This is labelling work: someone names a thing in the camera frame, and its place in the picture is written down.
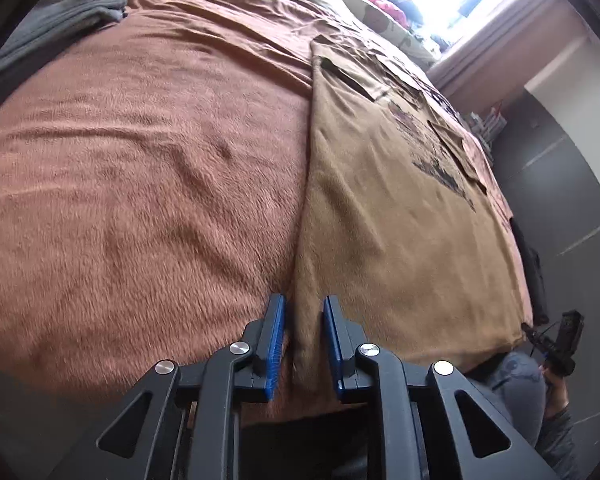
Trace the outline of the person's right hand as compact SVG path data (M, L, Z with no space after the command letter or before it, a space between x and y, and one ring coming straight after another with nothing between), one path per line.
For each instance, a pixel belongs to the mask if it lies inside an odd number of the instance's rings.
M567 383L545 365L541 365L540 370L547 386L544 418L549 419L568 408Z

